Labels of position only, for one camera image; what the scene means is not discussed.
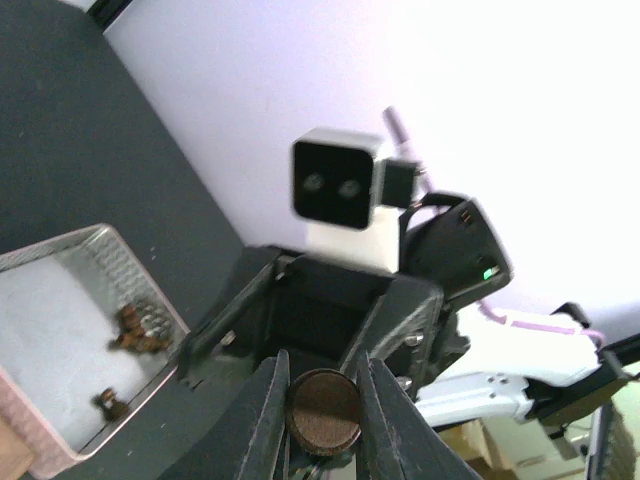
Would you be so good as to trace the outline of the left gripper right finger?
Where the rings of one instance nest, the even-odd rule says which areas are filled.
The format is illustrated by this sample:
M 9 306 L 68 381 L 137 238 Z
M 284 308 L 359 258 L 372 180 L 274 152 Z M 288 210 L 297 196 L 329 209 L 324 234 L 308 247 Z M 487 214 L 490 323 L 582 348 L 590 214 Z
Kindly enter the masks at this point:
M 441 440 L 385 363 L 357 363 L 361 435 L 356 477 L 377 480 L 472 480 L 479 475 Z

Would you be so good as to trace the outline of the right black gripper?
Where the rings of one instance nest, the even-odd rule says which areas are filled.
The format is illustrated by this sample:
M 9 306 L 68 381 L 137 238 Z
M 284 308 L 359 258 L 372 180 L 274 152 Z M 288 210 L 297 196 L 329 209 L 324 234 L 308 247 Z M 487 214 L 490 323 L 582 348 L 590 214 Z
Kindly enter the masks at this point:
M 353 377 L 366 353 L 408 378 L 414 395 L 469 348 L 430 280 L 276 246 L 247 247 L 183 342 L 177 374 L 191 388 L 242 382 L 285 350 L 292 377 L 318 368 Z

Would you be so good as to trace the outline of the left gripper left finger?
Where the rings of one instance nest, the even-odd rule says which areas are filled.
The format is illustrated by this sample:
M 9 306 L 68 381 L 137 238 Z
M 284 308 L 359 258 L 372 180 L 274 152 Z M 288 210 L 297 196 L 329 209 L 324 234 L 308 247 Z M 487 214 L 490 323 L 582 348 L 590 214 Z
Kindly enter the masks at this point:
M 288 477 L 285 433 L 289 355 L 265 359 L 223 415 L 161 477 L 170 480 L 272 480 Z

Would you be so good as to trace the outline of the dark chess piece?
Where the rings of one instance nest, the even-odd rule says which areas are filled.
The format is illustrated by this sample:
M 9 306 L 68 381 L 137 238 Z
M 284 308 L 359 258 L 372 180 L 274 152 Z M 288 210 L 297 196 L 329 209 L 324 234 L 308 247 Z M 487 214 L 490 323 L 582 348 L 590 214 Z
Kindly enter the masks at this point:
M 287 390 L 286 427 L 311 455 L 342 454 L 360 436 L 360 404 L 359 390 L 350 378 L 332 369 L 311 370 Z

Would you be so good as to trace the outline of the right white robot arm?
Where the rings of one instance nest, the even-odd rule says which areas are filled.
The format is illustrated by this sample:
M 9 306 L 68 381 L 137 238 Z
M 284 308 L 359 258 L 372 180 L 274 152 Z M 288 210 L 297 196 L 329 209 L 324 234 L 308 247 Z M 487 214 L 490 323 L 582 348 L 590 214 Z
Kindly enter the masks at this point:
M 212 310 L 185 341 L 179 378 L 248 378 L 287 351 L 292 373 L 357 375 L 362 357 L 408 380 L 434 427 L 482 417 L 536 420 L 553 436 L 633 381 L 639 340 L 607 345 L 584 311 L 493 311 L 511 266 L 481 206 L 429 193 L 434 217 L 379 207 L 363 230 L 311 221 L 302 251 L 244 249 Z

